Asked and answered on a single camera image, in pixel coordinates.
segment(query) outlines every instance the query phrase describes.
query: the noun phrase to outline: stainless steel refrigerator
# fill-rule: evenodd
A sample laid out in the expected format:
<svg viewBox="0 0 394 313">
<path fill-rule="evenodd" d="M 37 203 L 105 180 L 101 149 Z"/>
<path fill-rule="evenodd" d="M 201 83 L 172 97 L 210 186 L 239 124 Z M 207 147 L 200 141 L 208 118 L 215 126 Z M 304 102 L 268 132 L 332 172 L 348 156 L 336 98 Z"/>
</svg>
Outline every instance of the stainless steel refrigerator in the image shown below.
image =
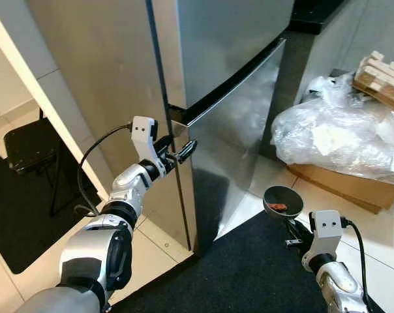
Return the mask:
<svg viewBox="0 0 394 313">
<path fill-rule="evenodd" d="M 27 0 L 96 137 L 135 115 L 198 148 L 145 197 L 144 212 L 202 253 L 246 193 L 293 0 Z M 126 134 L 100 147 L 114 175 L 136 162 Z"/>
</svg>

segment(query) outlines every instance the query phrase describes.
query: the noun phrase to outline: black mat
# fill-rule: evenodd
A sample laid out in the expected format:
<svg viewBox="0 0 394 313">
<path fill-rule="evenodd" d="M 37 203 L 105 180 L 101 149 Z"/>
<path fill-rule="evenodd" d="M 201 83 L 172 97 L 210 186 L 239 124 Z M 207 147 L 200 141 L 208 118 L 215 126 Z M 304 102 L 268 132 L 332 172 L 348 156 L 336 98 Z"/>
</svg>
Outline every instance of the black mat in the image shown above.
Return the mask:
<svg viewBox="0 0 394 313">
<path fill-rule="evenodd" d="M 285 227 L 262 212 L 201 259 L 188 259 L 117 303 L 112 313 L 327 312 L 314 275 L 284 248 L 287 238 Z"/>
<path fill-rule="evenodd" d="M 45 173 L 17 175 L 0 157 L 0 253 L 13 273 L 26 269 L 81 219 L 72 210 L 76 204 L 86 204 L 77 195 L 76 167 L 64 147 L 56 205 L 66 205 L 51 217 L 51 188 Z M 52 179 L 54 168 L 54 164 L 48 168 Z M 89 186 L 88 193 L 98 203 L 96 190 Z"/>
</svg>

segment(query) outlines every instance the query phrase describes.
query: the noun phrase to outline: cardboard box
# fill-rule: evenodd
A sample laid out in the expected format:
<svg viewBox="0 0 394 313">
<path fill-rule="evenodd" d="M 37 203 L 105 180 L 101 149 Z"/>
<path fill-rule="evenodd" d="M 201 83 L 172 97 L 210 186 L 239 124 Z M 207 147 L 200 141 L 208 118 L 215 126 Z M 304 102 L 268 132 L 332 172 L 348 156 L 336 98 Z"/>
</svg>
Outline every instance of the cardboard box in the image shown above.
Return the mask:
<svg viewBox="0 0 394 313">
<path fill-rule="evenodd" d="M 340 174 L 314 165 L 293 164 L 288 169 L 294 175 L 373 213 L 389 209 L 394 203 L 394 185 L 391 184 Z"/>
</svg>

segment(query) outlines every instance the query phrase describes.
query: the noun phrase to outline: black cable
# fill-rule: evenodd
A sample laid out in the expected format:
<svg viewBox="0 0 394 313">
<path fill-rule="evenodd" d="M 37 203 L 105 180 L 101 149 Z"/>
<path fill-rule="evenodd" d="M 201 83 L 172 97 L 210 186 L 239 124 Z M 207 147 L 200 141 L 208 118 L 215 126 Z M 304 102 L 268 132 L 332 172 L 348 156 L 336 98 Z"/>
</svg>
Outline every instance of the black cable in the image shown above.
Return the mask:
<svg viewBox="0 0 394 313">
<path fill-rule="evenodd" d="M 88 148 L 88 150 L 84 153 L 84 156 L 81 159 L 81 162 L 78 164 L 78 170 L 77 170 L 77 183 L 78 183 L 78 189 L 80 190 L 80 193 L 82 195 L 82 197 L 84 198 L 84 200 L 88 203 L 88 207 L 84 206 L 84 205 L 76 205 L 74 207 L 74 210 L 79 213 L 80 209 L 86 210 L 88 212 L 90 212 L 90 214 L 84 215 L 87 217 L 93 217 L 93 216 L 97 216 L 99 215 L 99 210 L 97 210 L 97 208 L 95 207 L 94 203 L 88 198 L 87 192 L 84 190 L 83 184 L 82 184 L 82 166 L 84 164 L 84 161 L 86 160 L 86 158 L 88 157 L 88 155 L 90 154 L 90 152 L 97 147 L 103 140 L 105 140 L 108 136 L 114 134 L 115 132 L 118 132 L 121 129 L 131 129 L 132 128 L 132 124 L 126 124 L 126 125 L 121 125 L 118 126 L 114 129 L 112 129 L 111 131 L 109 131 L 107 134 L 103 135 L 103 137 L 101 137 L 99 140 L 97 140 L 90 148 Z"/>
<path fill-rule="evenodd" d="M 363 300 L 368 308 L 369 313 L 372 313 L 371 302 L 368 296 L 368 289 L 367 289 L 367 269 L 365 268 L 365 250 L 364 250 L 364 244 L 362 242 L 362 236 L 361 233 L 359 232 L 358 227 L 356 227 L 354 222 L 352 222 L 351 220 L 347 220 L 347 224 L 352 226 L 352 228 L 355 231 L 356 237 L 358 238 L 359 252 L 361 254 L 362 288 L 364 290 Z"/>
</svg>

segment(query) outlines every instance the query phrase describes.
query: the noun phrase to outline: white plastic wrap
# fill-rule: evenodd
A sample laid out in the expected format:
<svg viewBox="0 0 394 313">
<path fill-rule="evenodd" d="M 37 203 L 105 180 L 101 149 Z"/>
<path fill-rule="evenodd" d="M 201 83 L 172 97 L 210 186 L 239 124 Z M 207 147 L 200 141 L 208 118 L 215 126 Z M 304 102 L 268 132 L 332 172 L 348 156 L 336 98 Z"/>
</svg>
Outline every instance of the white plastic wrap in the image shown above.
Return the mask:
<svg viewBox="0 0 394 313">
<path fill-rule="evenodd" d="M 271 143 L 287 164 L 394 184 L 394 111 L 354 91 L 352 77 L 313 80 L 310 100 L 275 118 Z"/>
</svg>

